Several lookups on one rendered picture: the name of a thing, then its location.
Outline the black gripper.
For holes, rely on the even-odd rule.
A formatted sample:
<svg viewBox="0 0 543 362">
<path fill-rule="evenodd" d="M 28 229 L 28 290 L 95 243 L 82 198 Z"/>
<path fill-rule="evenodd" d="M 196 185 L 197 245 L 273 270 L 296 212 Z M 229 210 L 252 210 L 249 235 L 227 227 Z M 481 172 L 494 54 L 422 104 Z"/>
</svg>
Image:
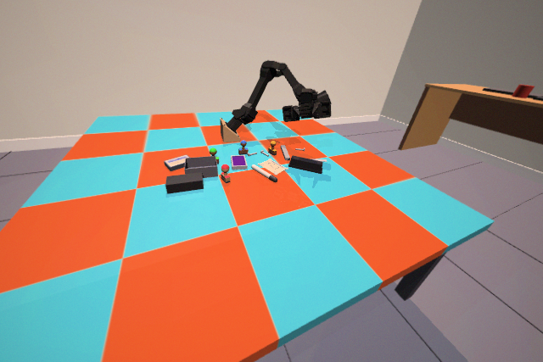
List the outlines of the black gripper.
<svg viewBox="0 0 543 362">
<path fill-rule="evenodd" d="M 303 103 L 300 104 L 300 108 L 297 106 L 283 106 L 283 121 L 298 121 L 306 118 L 329 118 L 331 116 L 331 102 L 323 101 L 320 103 Z"/>
</svg>

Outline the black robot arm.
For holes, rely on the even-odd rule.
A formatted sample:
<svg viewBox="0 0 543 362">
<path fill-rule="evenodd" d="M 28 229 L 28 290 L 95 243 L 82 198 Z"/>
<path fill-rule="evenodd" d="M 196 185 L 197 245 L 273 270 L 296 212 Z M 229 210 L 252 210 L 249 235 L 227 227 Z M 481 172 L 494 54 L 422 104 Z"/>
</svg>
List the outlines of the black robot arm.
<svg viewBox="0 0 543 362">
<path fill-rule="evenodd" d="M 256 106 L 260 101 L 268 82 L 272 81 L 274 77 L 279 77 L 282 75 L 284 75 L 289 85 L 292 87 L 299 105 L 303 103 L 312 103 L 312 106 L 314 106 L 314 103 L 320 103 L 323 101 L 331 102 L 326 91 L 322 91 L 317 94 L 316 90 L 306 89 L 303 85 L 298 83 L 286 64 L 280 64 L 275 61 L 266 61 L 260 68 L 260 79 L 258 80 L 249 101 L 244 104 L 241 109 L 233 110 L 233 117 L 228 123 L 225 122 L 227 127 L 237 134 L 236 130 L 239 128 L 239 126 L 241 126 L 243 123 L 247 125 L 255 120 L 255 116 L 258 114 L 256 111 Z"/>
</svg>

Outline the green-handled rubber stamp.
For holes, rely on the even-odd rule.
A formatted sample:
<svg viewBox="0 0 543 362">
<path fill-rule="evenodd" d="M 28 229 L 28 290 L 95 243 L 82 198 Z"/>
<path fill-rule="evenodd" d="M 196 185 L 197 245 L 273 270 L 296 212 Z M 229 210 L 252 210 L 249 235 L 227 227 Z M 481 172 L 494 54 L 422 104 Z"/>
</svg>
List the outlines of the green-handled rubber stamp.
<svg viewBox="0 0 543 362">
<path fill-rule="evenodd" d="M 216 153 L 217 153 L 217 150 L 216 150 L 215 148 L 211 148 L 211 149 L 210 149 L 210 154 L 211 154 L 212 156 L 215 156 Z M 219 164 L 219 157 L 216 157 L 216 162 Z"/>
</svg>

